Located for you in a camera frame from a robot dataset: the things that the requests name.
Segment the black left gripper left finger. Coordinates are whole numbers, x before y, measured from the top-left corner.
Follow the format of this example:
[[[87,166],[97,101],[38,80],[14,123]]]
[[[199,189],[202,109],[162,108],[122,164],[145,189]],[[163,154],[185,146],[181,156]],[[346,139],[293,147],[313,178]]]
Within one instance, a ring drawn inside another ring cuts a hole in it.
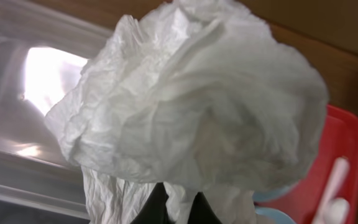
[[[168,198],[164,185],[157,183],[131,224],[172,224],[166,207]]]

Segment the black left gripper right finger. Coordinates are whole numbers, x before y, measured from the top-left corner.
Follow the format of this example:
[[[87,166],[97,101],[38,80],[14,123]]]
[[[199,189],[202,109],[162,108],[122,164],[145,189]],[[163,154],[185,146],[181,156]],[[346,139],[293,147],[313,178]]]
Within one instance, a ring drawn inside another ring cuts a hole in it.
[[[221,224],[202,192],[193,201],[188,224]]]

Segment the large white napkin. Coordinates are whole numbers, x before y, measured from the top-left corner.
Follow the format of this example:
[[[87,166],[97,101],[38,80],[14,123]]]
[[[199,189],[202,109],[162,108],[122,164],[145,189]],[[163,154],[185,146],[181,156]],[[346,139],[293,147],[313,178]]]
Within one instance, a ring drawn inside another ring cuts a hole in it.
[[[91,223],[131,223],[157,183],[173,223],[198,192],[221,223],[268,223],[254,192],[305,177],[329,93],[293,47],[236,1],[125,15],[45,117],[80,167]]]

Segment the light blue plastic bowl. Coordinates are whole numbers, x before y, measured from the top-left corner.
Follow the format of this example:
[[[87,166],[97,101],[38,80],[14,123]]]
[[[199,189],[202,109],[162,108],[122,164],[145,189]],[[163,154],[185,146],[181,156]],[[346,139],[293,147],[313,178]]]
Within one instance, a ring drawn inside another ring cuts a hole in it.
[[[255,212],[258,215],[268,217],[269,219],[273,220],[275,224],[296,224],[296,222],[286,213],[283,213],[274,208],[256,207]]]

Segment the clear plastic waste bin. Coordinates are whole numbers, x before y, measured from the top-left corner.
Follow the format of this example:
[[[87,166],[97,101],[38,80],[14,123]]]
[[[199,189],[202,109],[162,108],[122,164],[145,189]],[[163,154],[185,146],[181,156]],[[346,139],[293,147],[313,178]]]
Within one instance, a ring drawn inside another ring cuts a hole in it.
[[[0,1],[0,201],[88,217],[81,170],[44,117],[110,35],[30,1]]]

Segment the light blue plastic plate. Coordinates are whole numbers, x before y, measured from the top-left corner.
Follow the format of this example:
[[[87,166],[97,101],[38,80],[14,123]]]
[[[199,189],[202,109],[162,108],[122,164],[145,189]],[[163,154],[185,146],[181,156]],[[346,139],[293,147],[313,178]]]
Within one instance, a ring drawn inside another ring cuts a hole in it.
[[[286,195],[294,187],[296,187],[296,184],[282,187],[280,189],[271,190],[268,192],[254,192],[252,199],[254,202],[269,202],[269,201],[276,200],[276,199]]]

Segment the cream plastic spoon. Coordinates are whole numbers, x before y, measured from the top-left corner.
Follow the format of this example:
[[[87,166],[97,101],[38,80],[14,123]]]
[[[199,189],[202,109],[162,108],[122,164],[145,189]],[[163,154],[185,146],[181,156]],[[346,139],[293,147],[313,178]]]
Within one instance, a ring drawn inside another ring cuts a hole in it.
[[[323,213],[324,224],[345,224],[349,213],[349,202],[344,198],[330,200]]]

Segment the pink plastic fork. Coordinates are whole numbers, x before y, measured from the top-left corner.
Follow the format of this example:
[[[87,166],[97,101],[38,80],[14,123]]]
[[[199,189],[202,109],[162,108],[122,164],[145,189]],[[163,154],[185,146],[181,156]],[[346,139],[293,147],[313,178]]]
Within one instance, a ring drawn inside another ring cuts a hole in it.
[[[323,213],[328,202],[334,198],[341,188],[344,179],[349,171],[349,163],[346,158],[338,157],[333,164],[328,181],[324,188],[321,200],[319,201],[316,214],[314,215],[312,224],[323,224]]]

